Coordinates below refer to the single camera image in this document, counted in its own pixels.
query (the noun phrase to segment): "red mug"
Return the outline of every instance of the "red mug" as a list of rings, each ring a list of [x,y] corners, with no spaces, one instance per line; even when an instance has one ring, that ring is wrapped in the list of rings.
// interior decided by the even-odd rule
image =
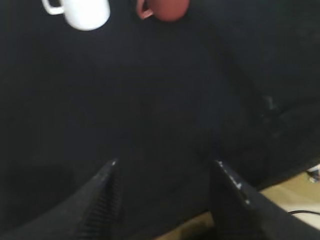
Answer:
[[[173,22],[182,18],[189,6],[190,0],[137,0],[136,13],[141,19],[154,15],[165,22]]]

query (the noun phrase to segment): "mug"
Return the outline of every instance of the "mug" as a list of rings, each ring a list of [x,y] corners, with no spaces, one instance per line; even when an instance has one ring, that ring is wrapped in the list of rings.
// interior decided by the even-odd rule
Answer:
[[[173,22],[182,18],[189,7],[190,0],[137,0],[136,13],[141,19],[154,15],[165,22]]]
[[[49,0],[42,0],[42,4],[48,14],[64,14],[72,27],[82,31],[100,28],[110,17],[108,0],[60,0],[61,6],[51,6]]]

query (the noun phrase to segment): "wooden floor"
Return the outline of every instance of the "wooden floor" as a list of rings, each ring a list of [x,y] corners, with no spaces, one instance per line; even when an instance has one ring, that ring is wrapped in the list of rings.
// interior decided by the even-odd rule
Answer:
[[[320,184],[311,183],[306,173],[302,173],[279,185],[269,187],[261,192],[281,208],[289,211],[310,210],[320,212]],[[297,214],[306,223],[320,230],[320,216]],[[156,240],[186,240],[205,232],[214,225],[209,213],[191,219]]]

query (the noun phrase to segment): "cable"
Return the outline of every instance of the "cable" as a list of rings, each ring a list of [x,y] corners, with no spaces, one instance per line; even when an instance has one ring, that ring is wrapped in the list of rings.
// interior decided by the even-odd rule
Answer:
[[[308,210],[296,210],[296,211],[290,211],[289,214],[294,215],[294,214],[314,214],[320,216],[320,212],[316,211],[308,211]]]

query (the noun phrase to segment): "black cloth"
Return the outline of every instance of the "black cloth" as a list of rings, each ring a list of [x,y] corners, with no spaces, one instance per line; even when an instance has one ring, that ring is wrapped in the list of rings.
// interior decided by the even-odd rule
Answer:
[[[1,1],[0,233],[63,202],[113,158],[123,165],[124,239],[148,239],[205,211],[212,151],[254,186],[311,167],[319,44],[298,42],[294,30],[278,36],[289,17],[264,29],[273,8],[261,15],[264,4],[255,4],[197,1],[163,24],[110,0],[109,21],[83,32],[39,0]],[[226,25],[240,17],[236,38]],[[268,48],[267,65],[264,33],[281,53]]]

